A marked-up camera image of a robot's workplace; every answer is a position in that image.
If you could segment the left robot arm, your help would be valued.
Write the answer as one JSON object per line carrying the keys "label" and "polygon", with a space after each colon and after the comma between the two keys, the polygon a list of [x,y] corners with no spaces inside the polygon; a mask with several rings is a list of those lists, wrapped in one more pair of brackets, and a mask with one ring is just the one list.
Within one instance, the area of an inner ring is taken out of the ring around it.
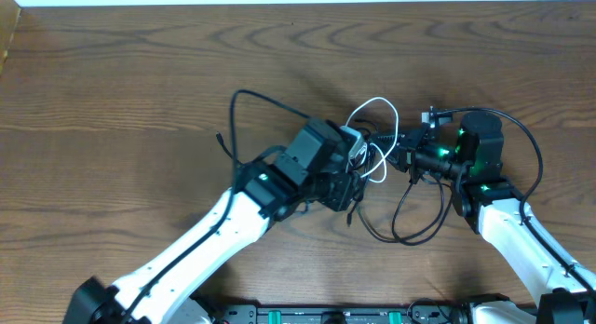
{"label": "left robot arm", "polygon": [[242,164],[204,218],[152,261],[108,287],[95,277],[84,282],[64,322],[170,322],[217,269],[301,203],[345,210],[359,186],[349,163],[363,147],[360,132],[309,119],[289,146],[272,146]]}

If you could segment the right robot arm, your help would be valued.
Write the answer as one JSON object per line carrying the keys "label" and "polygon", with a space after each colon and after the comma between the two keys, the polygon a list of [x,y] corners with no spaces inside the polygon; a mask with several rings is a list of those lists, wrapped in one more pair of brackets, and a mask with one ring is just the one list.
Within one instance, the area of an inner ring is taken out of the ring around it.
{"label": "right robot arm", "polygon": [[489,108],[462,108],[455,145],[439,142],[441,125],[455,111],[431,109],[419,128],[374,133],[372,142],[389,153],[387,161],[412,182],[434,175],[451,182],[451,203],[471,230],[507,261],[531,294],[536,310],[521,310],[509,298],[486,294],[454,306],[448,323],[592,323],[595,275],[579,263],[540,223],[521,193],[502,173],[502,121]]}

